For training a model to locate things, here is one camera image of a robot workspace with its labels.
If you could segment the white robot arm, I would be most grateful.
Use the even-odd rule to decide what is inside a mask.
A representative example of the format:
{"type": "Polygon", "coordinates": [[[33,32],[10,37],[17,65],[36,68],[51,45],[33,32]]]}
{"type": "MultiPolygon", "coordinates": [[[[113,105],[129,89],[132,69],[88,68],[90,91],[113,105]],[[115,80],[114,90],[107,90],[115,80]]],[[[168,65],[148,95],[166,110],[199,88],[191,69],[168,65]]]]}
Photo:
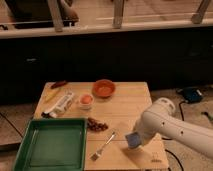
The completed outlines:
{"type": "Polygon", "coordinates": [[[176,119],[174,112],[168,98],[159,98],[145,109],[135,123],[132,147],[146,145],[160,133],[213,159],[213,130],[176,119]]]}

